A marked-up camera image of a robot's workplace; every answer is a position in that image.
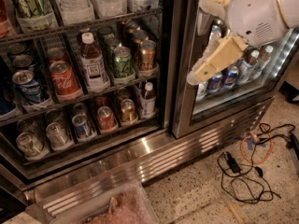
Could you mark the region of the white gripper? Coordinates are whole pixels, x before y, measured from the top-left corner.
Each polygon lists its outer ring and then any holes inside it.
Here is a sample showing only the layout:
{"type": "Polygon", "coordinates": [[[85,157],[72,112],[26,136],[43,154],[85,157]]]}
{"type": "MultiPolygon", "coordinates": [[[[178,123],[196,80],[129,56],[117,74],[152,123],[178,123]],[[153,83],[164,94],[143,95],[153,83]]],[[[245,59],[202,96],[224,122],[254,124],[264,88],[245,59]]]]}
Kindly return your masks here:
{"type": "Polygon", "coordinates": [[[212,40],[187,75],[190,85],[208,81],[236,62],[247,44],[259,47],[288,33],[278,0],[200,0],[199,7],[215,17],[226,16],[229,29],[239,36],[212,40]]]}

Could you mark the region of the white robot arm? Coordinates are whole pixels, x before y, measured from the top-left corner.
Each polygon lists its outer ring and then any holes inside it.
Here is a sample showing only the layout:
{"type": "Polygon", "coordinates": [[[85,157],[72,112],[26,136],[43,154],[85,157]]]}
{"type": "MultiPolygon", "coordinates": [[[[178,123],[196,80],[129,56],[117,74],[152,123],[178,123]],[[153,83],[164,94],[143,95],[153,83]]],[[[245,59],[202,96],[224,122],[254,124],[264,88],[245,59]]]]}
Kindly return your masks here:
{"type": "Polygon", "coordinates": [[[279,40],[299,27],[299,0],[200,0],[200,9],[224,20],[230,34],[209,42],[187,75],[197,85],[212,78],[249,47],[279,40]]]}

